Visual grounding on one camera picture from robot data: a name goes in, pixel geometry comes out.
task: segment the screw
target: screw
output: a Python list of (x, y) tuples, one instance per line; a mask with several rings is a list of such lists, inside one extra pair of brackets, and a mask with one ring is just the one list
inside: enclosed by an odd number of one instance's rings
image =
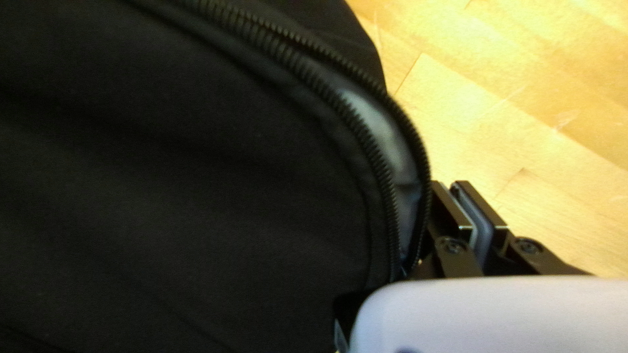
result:
[(457, 242), (447, 241), (445, 242), (445, 250), (450, 254), (456, 255), (462, 253), (465, 248)]
[(527, 239), (520, 239), (517, 243), (519, 243), (519, 247), (524, 253), (536, 255), (541, 252), (541, 248), (538, 245)]

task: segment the black metal bracket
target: black metal bracket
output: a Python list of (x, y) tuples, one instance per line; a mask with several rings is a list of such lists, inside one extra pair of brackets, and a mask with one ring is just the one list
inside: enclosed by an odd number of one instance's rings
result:
[(516, 274), (590, 274), (564, 263), (540, 242), (515, 237), (466, 181), (432, 182), (426, 243), (431, 251), (409, 280)]

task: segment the black zipper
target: black zipper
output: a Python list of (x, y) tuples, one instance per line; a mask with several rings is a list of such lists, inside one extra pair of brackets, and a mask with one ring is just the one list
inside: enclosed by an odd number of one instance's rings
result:
[[(386, 235), (389, 241), (390, 272), (389, 280), (394, 281), (401, 276), (401, 266), (411, 271), (420, 257), (421, 240), (424, 238), (428, 209), (431, 196), (430, 170), (423, 143), (416, 133), (412, 122), (403, 110), (388, 95), (386, 89), (375, 79), (367, 75), (360, 68), (353, 65), (346, 58), (331, 48), (310, 38), (282, 28), (274, 23), (237, 8), (221, 0), (170, 0), (177, 5), (207, 18), (219, 27), (246, 40), (258, 50), (269, 55), (273, 60), (286, 67), (314, 93), (318, 94), (344, 120), (348, 128), (355, 134), (369, 163), (374, 171), (377, 183), (382, 191), (386, 217)], [(419, 180), (422, 185), (421, 200), (418, 205), (417, 224), (411, 250), (404, 264), (399, 260), (399, 230), (398, 212), (395, 204), (393, 183), (388, 163), (379, 150), (378, 144), (371, 135), (369, 128), (352, 109), (351, 105), (336, 93), (327, 83), (317, 75), (316, 69), (308, 65), (299, 53), (299, 50), (311, 55), (317, 60), (335, 67), (357, 83), (361, 84), (372, 94), (391, 114), (399, 125), (404, 138), (413, 152)]]

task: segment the black bag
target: black bag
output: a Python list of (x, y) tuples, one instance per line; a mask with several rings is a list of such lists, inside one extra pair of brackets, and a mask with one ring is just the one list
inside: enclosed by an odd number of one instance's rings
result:
[(0, 2), (0, 350), (333, 352), (428, 164), (342, 0)]

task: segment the zipper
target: zipper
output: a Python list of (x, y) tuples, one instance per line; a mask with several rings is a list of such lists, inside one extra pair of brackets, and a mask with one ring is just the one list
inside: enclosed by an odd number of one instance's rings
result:
[[(420, 249), (426, 232), (431, 200), (430, 169), (421, 138), (405, 112), (390, 97), (386, 89), (370, 75), (326, 45), (305, 38), (229, 3), (221, 0), (170, 0), (170, 2), (207, 18), (222, 29), (237, 35), (266, 53), (301, 79), (306, 86), (339, 114), (347, 127), (355, 134), (364, 150), (382, 192), (390, 259), (389, 281), (398, 280), (402, 276), (402, 271), (410, 272), (418, 264), (421, 257)], [(307, 65), (302, 60), (297, 49), (303, 50), (317, 60), (330, 64), (340, 73), (345, 74), (365, 88), (388, 110), (409, 144), (415, 159), (418, 178), (423, 182), (423, 185), (421, 186), (421, 199), (417, 206), (418, 215), (414, 236), (410, 244), (408, 258), (403, 264), (399, 258), (399, 215), (387, 161), (380, 152), (369, 128), (362, 122), (351, 105), (334, 91), (321, 76), (317, 75), (316, 70), (311, 65)]]

